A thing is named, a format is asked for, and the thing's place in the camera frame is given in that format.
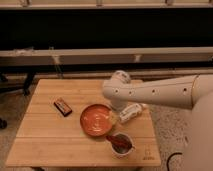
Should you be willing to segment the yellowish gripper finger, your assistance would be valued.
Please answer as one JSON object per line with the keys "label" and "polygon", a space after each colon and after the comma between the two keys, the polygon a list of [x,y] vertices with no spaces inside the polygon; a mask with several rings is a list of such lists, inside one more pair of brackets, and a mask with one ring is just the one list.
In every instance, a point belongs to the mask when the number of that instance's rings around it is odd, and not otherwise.
{"label": "yellowish gripper finger", "polygon": [[116,113],[110,111],[109,112],[109,121],[112,123],[112,124],[116,124],[117,121],[118,121],[118,116]]}

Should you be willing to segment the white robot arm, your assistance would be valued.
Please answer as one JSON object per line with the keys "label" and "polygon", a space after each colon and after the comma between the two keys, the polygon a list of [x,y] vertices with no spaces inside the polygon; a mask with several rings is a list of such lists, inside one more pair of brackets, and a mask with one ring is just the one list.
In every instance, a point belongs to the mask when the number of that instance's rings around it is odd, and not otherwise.
{"label": "white robot arm", "polygon": [[181,171],[213,171],[213,74],[132,84],[127,72],[116,71],[102,92],[115,109],[138,102],[190,110]]}

